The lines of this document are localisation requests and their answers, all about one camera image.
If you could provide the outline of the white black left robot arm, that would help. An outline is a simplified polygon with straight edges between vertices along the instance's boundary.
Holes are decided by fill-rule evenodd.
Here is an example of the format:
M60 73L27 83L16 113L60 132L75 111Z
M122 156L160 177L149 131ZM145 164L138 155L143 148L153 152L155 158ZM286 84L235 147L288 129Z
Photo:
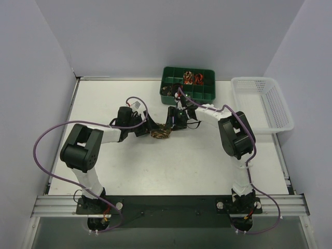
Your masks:
M105 198L106 192L94 168L101 145L122 142L130 132L139 137L159 128L146 111L142 117L137 110L126 106L119 109L110 125L115 125L116 128L75 124L60 152L60 160L83 185L81 197L84 205L106 205L100 200Z

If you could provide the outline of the paisley patterned necktie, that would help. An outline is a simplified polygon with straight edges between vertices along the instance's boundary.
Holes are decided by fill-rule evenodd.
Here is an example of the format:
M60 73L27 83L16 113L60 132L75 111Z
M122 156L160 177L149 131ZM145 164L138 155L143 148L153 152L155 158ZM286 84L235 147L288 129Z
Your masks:
M153 128L150 132L151 137L155 139L168 139L172 132L172 128L166 124L157 124L157 128Z

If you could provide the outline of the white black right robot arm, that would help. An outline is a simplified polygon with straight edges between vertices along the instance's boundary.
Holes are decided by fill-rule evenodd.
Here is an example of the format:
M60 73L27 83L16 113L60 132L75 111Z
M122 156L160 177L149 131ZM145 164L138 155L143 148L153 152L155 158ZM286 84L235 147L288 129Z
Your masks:
M208 123L219 130L222 147L232 162L232 206L239 210L256 207L255 190L248 175L250 172L248 164L254 152L256 140L245 114L219 111L212 104L197 106L189 103L186 107L170 106L166 127L172 130L186 129L189 119Z

